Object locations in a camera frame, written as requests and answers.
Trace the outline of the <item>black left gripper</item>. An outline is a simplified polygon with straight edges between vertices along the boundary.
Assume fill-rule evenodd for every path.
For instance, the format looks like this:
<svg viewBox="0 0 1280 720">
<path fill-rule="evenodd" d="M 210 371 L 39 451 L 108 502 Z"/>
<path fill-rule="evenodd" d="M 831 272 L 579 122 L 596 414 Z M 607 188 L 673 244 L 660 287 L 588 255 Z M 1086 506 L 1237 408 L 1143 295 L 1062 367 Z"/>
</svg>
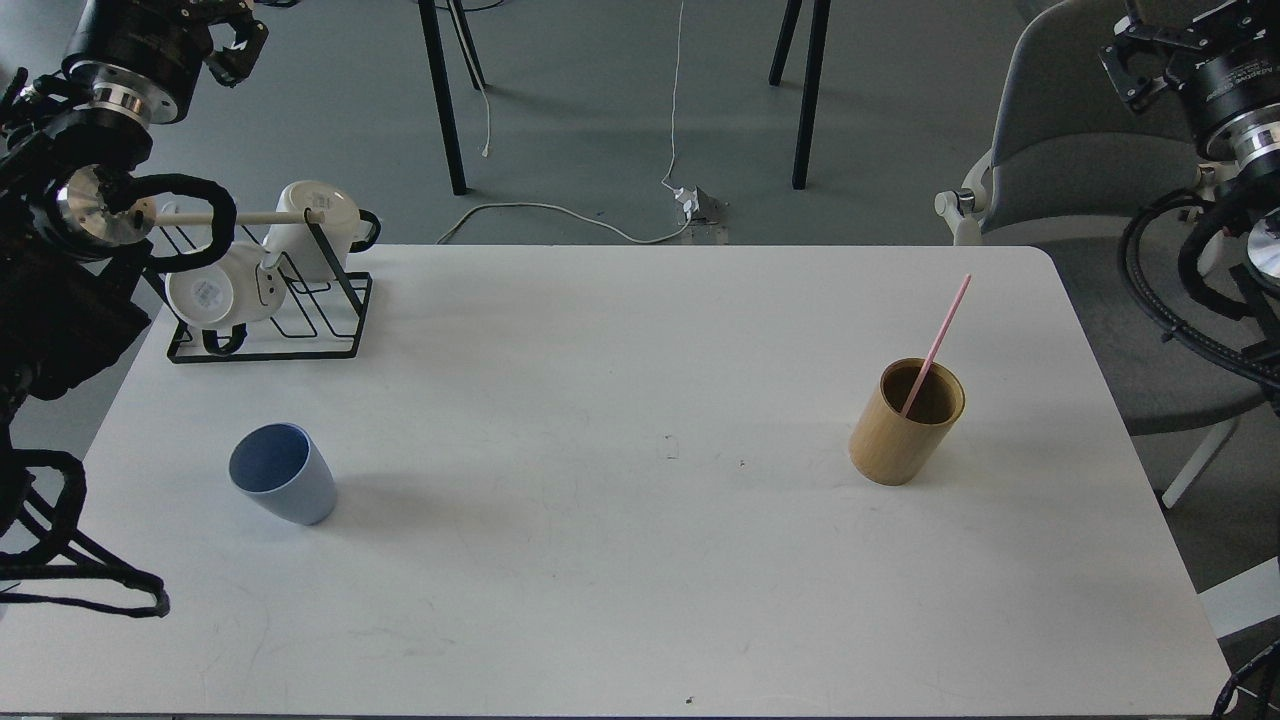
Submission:
<svg viewBox="0 0 1280 720">
<path fill-rule="evenodd" d="M 180 24 L 160 4 L 87 1 L 61 70 L 82 85 L 145 79 L 148 119 L 177 123 L 187 117 L 204 60 L 219 85 L 236 87 L 251 76 L 269 37 L 268 27 L 251 12 L 229 15 L 220 24 L 230 27 L 233 42 L 212 51 L 207 28 Z"/>
</svg>

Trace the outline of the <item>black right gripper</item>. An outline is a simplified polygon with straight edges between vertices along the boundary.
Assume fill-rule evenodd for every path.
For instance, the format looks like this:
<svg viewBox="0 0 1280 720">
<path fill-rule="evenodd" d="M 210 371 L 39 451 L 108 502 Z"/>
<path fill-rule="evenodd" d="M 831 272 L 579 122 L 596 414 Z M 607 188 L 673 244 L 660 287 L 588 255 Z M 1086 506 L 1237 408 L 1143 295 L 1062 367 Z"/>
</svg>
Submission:
<svg viewBox="0 0 1280 720">
<path fill-rule="evenodd" d="M 1190 132 L 1216 136 L 1238 118 L 1277 105 L 1276 5 L 1220 5 L 1184 28 L 1124 15 L 1114 31 L 1100 60 L 1132 113 L 1148 111 L 1172 91 Z M 1203 45 L 1187 50 L 1190 32 Z"/>
</svg>

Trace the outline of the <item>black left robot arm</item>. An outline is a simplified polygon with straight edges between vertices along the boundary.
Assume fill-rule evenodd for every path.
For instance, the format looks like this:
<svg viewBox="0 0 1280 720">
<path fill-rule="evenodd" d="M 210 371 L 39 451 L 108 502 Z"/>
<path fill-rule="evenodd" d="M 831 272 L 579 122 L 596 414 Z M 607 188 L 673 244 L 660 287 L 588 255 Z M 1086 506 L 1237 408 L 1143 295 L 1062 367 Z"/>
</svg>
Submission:
<svg viewBox="0 0 1280 720">
<path fill-rule="evenodd" d="M 88 1 L 60 68 L 14 72 L 3 94 L 3 530 L 29 543 L 3 555 L 3 602 L 38 603 L 22 582 L 115 582 L 150 597 L 118 607 L 52 603 L 125 618 L 170 610 L 163 580 L 78 528 L 84 466 L 18 448 L 24 401 L 61 397 L 113 366 L 148 327 L 141 281 L 212 265 L 234 238 L 236 204 L 186 174 L 136 174 L 152 126 L 186 118 L 201 70 L 246 79 L 268 40 L 251 1 Z"/>
</svg>

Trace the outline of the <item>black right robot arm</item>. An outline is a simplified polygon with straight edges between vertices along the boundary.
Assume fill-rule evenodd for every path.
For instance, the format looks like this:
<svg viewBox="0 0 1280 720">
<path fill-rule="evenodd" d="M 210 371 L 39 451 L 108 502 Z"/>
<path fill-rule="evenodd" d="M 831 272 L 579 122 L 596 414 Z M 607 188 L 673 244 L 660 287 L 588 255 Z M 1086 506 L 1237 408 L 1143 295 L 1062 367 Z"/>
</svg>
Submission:
<svg viewBox="0 0 1280 720">
<path fill-rule="evenodd" d="M 1196 151 L 1231 163 L 1236 176 L 1212 199 L 1176 190 L 1139 210 L 1117 247 L 1129 295 L 1161 329 L 1202 359 L 1257 384 L 1277 402 L 1277 99 L 1275 1 L 1225 1 L 1183 28 L 1151 24 L 1125 5 L 1100 60 L 1125 105 L 1143 113 L 1164 91 L 1178 96 Z M 1258 343 L 1228 347 L 1178 315 L 1140 265 L 1140 238 L 1157 217 L 1197 208 L 1199 219 L 1178 254 L 1178 277 L 1202 307 L 1231 322 L 1251 319 Z"/>
</svg>

